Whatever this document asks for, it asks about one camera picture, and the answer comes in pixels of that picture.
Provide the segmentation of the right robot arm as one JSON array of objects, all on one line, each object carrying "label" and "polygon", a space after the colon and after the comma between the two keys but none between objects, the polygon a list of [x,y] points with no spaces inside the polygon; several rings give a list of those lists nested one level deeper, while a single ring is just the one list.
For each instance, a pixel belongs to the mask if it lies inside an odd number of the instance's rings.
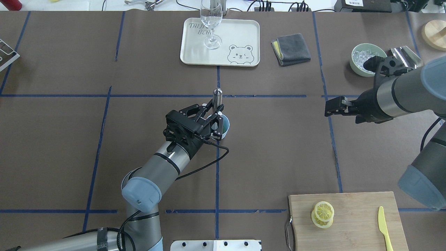
[{"label": "right robot arm", "polygon": [[[357,124],[390,121],[425,110],[445,119],[446,58],[440,57],[416,69],[406,67],[393,56],[373,56],[364,64],[374,75],[373,88],[355,100],[339,96],[325,103],[325,116],[355,116]],[[420,153],[398,181],[399,188],[432,210],[446,205],[446,129],[443,124],[428,142],[422,140]]]}]

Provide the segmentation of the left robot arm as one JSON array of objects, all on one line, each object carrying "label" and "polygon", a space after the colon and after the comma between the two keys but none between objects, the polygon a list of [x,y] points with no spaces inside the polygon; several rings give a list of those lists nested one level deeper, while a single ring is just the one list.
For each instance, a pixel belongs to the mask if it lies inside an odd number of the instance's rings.
[{"label": "left robot arm", "polygon": [[223,138],[221,98],[166,114],[165,143],[148,162],[121,181],[127,218],[119,228],[102,227],[24,251],[161,251],[163,238],[158,203],[203,144]]}]

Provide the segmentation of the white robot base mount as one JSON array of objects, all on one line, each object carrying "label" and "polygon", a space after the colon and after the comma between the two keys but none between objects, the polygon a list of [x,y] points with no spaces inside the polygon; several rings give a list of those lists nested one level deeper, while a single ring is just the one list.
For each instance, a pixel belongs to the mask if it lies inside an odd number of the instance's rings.
[{"label": "white robot base mount", "polygon": [[171,251],[261,251],[260,240],[177,240],[172,242]]}]

